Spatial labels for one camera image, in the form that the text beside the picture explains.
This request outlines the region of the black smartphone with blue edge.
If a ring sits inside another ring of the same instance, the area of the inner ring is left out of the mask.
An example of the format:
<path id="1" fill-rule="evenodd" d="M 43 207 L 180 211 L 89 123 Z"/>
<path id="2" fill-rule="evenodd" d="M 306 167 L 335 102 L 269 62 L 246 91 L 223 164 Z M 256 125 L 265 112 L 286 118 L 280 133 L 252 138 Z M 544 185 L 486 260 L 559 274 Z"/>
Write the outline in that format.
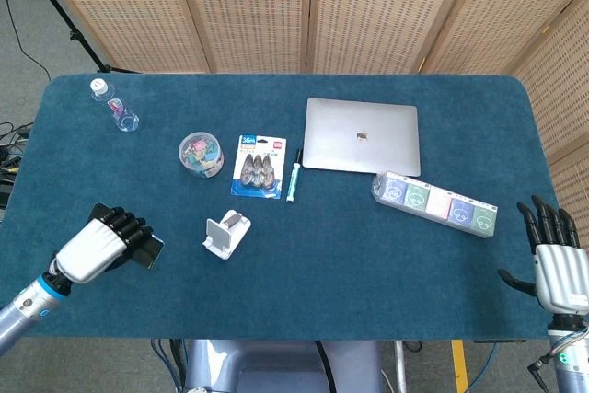
<path id="1" fill-rule="evenodd" d="M 124 245 L 123 251 L 115 254 L 105 272 L 117 269 L 128 260 L 150 269 L 164 247 L 164 241 L 155 236 L 153 228 L 142 217 L 121 207 L 110 208 L 97 202 L 88 217 L 89 221 L 93 219 L 108 227 Z"/>

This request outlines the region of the wrapped pocket tissue multipack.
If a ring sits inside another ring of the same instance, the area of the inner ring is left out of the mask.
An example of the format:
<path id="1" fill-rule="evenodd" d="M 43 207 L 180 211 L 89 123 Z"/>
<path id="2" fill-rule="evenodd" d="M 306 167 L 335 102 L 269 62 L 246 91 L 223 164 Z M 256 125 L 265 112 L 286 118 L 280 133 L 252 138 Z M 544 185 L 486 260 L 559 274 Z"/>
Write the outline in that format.
<path id="1" fill-rule="evenodd" d="M 494 236 L 498 213 L 495 205 L 390 171 L 375 175 L 371 192 L 377 202 L 402 212 L 477 237 Z"/>

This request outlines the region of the grey closed laptop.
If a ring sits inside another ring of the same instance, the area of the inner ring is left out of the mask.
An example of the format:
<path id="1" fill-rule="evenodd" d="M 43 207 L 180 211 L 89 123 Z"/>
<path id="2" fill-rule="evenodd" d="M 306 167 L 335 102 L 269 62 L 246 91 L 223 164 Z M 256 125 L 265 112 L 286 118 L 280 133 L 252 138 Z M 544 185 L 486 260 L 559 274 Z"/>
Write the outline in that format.
<path id="1" fill-rule="evenodd" d="M 421 175 L 418 111 L 414 106 L 309 98 L 305 168 Z"/>

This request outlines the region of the green whiteboard marker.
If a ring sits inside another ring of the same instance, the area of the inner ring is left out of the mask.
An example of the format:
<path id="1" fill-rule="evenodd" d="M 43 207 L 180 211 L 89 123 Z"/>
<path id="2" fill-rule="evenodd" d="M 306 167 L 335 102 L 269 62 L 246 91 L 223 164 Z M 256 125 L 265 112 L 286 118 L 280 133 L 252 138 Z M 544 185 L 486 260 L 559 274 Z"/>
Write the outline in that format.
<path id="1" fill-rule="evenodd" d="M 298 181 L 298 175 L 300 172 L 300 168 L 302 167 L 302 158 L 303 158 L 303 149 L 299 148 L 296 151 L 296 155 L 295 155 L 295 159 L 294 159 L 294 163 L 293 163 L 293 167 L 292 167 L 292 171 L 291 171 L 289 186 L 288 186 L 287 195 L 286 195 L 287 202 L 293 202 L 295 200 L 295 191 L 296 191 L 296 185 L 297 185 L 297 181 Z"/>

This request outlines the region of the clear jar of binder clips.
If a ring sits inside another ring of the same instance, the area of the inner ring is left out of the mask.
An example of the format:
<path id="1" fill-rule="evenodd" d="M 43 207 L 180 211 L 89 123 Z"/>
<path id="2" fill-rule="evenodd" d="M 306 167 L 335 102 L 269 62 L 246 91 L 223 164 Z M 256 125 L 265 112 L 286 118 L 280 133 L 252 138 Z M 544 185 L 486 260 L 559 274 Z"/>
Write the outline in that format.
<path id="1" fill-rule="evenodd" d="M 203 179 L 217 175 L 225 161 L 218 140 L 207 132 L 187 135 L 179 144 L 178 155 L 189 172 Z"/>

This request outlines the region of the silver metal table leg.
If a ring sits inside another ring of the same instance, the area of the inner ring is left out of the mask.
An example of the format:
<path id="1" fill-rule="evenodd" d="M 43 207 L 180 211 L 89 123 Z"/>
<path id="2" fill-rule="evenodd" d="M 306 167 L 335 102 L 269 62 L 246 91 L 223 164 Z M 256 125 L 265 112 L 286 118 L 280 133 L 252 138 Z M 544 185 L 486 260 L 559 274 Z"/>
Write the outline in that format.
<path id="1" fill-rule="evenodd" d="M 407 393 L 407 377 L 403 341 L 394 341 L 394 354 L 397 393 Z"/>

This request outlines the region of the black tripod stand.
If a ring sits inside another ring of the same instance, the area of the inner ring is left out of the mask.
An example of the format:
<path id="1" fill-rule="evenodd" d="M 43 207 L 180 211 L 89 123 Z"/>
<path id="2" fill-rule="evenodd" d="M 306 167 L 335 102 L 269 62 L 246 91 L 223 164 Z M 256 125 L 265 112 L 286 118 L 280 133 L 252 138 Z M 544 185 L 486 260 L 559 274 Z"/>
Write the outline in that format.
<path id="1" fill-rule="evenodd" d="M 81 29 L 74 23 L 74 21 L 70 18 L 69 14 L 66 12 L 62 4 L 59 0 L 48 0 L 55 11 L 59 14 L 62 21 L 65 25 L 69 28 L 69 39 L 71 41 L 78 42 L 87 55 L 92 59 L 94 64 L 97 66 L 98 71 L 100 73 L 124 73 L 124 74 L 135 74 L 135 71 L 120 68 L 117 66 L 112 66 L 110 64 L 105 64 L 103 60 L 100 58 L 98 53 L 94 50 L 92 45 L 87 41 L 84 33 Z"/>

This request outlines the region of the clear plastic water bottle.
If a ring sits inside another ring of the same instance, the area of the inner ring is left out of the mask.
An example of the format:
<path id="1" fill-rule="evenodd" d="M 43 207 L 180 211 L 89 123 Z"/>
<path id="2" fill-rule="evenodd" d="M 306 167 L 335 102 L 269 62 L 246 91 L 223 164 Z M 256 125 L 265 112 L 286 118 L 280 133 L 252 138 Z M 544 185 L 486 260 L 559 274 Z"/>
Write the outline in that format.
<path id="1" fill-rule="evenodd" d="M 90 81 L 89 87 L 91 97 L 112 112 L 113 120 L 120 131 L 131 133 L 138 129 L 139 117 L 119 98 L 110 81 L 96 77 Z"/>

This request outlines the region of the teal blue tablecloth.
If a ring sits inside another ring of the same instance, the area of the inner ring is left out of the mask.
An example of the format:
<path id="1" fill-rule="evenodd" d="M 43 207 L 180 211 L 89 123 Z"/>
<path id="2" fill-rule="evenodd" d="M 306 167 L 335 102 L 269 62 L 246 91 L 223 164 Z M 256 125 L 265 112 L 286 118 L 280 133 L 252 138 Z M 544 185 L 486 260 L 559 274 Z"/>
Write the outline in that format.
<path id="1" fill-rule="evenodd" d="M 518 202 L 556 201 L 529 97 L 506 75 L 112 75 L 140 119 L 132 133 L 90 95 L 91 75 L 46 87 L 0 223 L 0 306 L 48 266 L 97 202 L 143 217 L 165 246 L 74 286 L 38 335 L 205 339 L 542 338 Z M 304 169 L 293 202 L 230 192 L 238 138 L 303 145 L 311 97 L 409 104 L 422 180 L 498 208 L 480 238 L 377 203 L 366 174 Z M 207 132 L 224 154 L 203 179 L 179 144 Z M 206 221 L 235 210 L 251 227 L 228 260 Z"/>

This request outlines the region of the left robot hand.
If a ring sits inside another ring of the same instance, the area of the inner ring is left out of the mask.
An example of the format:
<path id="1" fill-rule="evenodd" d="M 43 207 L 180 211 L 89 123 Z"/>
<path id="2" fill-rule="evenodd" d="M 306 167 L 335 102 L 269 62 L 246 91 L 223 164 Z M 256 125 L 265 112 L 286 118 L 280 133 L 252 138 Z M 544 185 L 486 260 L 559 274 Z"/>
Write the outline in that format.
<path id="1" fill-rule="evenodd" d="M 49 272 L 61 273 L 72 283 L 89 283 L 105 272 L 123 248 L 122 241 L 108 227 L 97 219 L 88 220 L 56 253 Z"/>

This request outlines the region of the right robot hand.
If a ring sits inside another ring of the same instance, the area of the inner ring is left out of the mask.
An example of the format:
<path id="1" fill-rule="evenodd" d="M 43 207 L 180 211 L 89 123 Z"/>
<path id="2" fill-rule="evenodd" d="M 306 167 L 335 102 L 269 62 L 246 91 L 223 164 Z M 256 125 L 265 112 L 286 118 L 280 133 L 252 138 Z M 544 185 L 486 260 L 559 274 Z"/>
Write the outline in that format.
<path id="1" fill-rule="evenodd" d="M 589 254 L 581 248 L 572 216 L 534 195 L 530 209 L 519 202 L 533 259 L 535 281 L 516 279 L 505 269 L 498 273 L 514 290 L 534 297 L 553 315 L 589 315 Z"/>

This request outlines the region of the grey blue robot torso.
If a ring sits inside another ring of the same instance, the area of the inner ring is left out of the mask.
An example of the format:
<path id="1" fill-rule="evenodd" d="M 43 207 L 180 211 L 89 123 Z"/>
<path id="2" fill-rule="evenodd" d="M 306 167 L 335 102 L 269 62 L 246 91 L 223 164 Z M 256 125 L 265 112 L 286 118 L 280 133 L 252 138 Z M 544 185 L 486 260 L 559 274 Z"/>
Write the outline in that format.
<path id="1" fill-rule="evenodd" d="M 182 393 L 382 393 L 374 341 L 195 340 Z"/>

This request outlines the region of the wicker folding screen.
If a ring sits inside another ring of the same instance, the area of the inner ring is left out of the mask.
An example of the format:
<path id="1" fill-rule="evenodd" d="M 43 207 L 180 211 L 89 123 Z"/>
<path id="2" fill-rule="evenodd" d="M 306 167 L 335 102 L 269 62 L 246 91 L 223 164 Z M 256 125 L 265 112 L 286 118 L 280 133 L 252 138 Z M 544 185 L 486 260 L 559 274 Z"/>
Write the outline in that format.
<path id="1" fill-rule="evenodd" d="M 135 71 L 514 75 L 589 227 L 589 0 L 63 1 Z"/>

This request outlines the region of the white folding phone stand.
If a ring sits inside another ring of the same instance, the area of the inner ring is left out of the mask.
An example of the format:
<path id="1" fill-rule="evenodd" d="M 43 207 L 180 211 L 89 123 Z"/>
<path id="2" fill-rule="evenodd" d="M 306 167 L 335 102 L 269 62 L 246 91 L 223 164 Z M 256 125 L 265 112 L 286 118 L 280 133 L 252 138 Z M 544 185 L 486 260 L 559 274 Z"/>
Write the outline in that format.
<path id="1" fill-rule="evenodd" d="M 250 227 L 251 221 L 246 216 L 229 210 L 218 222 L 206 221 L 206 238 L 202 245 L 221 260 L 228 260 Z"/>

